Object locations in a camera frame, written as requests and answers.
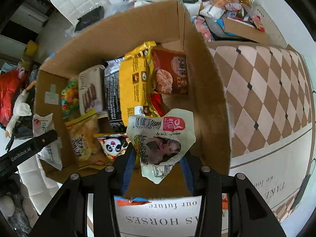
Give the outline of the yellow snack package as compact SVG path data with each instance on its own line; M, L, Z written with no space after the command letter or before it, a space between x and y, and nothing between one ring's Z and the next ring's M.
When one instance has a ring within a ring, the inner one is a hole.
M124 55L119 69L119 96L122 120L130 115L161 117L162 96L153 90L154 41L144 42Z

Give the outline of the patterned tablecloth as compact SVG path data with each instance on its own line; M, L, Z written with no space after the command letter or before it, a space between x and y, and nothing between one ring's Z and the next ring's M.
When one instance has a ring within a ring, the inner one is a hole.
M291 47L217 41L218 66L232 129L230 172L245 173L274 215L298 207L314 146L314 98L306 59Z

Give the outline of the black bag on chair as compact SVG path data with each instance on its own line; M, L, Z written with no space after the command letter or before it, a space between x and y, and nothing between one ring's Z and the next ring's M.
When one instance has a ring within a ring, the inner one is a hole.
M75 32L84 30L85 28L99 22L104 18L104 7L99 6L92 11L84 14L82 17L78 18L78 22L75 25Z

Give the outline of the white goose plush toy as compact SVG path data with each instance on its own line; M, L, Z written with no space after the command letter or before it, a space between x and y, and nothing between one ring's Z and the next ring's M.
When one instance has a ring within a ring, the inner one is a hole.
M26 103L27 98L29 96L29 91L36 85L37 81L32 81L17 97L16 101L14 102L13 107L13 115L6 127L5 130L5 137L12 137L14 127L20 117L30 116L31 107L29 104Z

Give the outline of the white chocolate wafer package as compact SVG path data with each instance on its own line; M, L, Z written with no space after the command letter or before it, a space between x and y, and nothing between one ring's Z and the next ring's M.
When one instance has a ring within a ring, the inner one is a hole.
M84 115L94 109L102 113L105 109L103 101L103 78L105 67L96 65L82 71L78 76L78 95L80 114Z

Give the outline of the pile of snacks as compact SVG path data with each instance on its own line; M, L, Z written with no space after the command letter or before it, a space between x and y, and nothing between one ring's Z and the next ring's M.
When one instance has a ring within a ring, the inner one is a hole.
M255 0L180 0L186 6L197 31L207 42L219 40L251 41L226 32L223 18L242 23L265 32L262 17L255 12Z

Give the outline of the red plastic bag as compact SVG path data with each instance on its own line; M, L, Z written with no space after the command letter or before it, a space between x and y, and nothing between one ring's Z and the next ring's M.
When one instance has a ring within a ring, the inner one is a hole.
M5 128L11 117L14 96L25 84L27 73L23 67L1 75L1 126Z

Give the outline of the panda snack bag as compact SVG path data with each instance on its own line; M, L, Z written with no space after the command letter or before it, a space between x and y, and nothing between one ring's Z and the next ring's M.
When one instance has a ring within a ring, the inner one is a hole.
M126 134L94 134L108 159L114 161L125 154L130 139Z

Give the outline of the small cardboard box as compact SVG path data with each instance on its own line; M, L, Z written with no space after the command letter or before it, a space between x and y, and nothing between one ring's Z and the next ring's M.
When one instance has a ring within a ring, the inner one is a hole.
M237 36L249 39L257 43L270 44L270 39L268 35L255 27L242 23L239 20L234 20L230 18L223 18L223 23L226 32L235 34Z

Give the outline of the orange snack bag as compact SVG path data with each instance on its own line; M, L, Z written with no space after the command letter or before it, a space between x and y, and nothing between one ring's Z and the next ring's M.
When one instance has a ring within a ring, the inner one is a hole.
M114 196L116 205L119 207L125 207L125 206L133 206L133 205L145 205L149 204L150 201L145 198L123 198L120 196Z

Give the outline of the colourful fruit candy bag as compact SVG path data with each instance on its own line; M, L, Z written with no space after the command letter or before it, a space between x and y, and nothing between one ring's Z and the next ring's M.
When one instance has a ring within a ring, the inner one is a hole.
M63 119L72 120L80 116L78 80L76 78L71 79L62 90L60 100Z

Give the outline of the black striped snack package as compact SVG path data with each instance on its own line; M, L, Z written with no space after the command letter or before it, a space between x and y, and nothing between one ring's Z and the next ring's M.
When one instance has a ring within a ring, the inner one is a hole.
M123 133L126 127L122 120L119 96L119 69L124 57L103 61L104 95L108 113L108 121L115 133Z

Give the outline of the yellow chips snack bag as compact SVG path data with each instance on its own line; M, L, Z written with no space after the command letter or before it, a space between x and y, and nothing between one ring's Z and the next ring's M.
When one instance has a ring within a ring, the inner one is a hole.
M100 170L111 164L101 144L94 137L99 132L98 115L94 109L77 119L66 122L65 126L80 168L90 167Z

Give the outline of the pale green snack packet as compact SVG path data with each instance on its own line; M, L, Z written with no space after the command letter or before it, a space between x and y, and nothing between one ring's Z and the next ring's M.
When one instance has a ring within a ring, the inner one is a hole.
M193 112L184 109L156 118L131 115L126 133L139 154L142 176L155 184L196 142Z

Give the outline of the red orange pastry package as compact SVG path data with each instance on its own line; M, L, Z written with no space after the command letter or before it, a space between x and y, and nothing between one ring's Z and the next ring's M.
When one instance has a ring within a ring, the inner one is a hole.
M164 95L187 94L188 79L185 53L154 48L153 89Z

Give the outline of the white oat snack bag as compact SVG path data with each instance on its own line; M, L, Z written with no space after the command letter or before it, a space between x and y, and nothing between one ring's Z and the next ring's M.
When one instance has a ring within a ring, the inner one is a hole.
M63 167L60 156L62 145L55 131L53 114L51 113L44 117L35 114L32 124L34 137L40 137L41 143L45 144L43 149L38 153L39 159L42 159L57 170L61 170Z

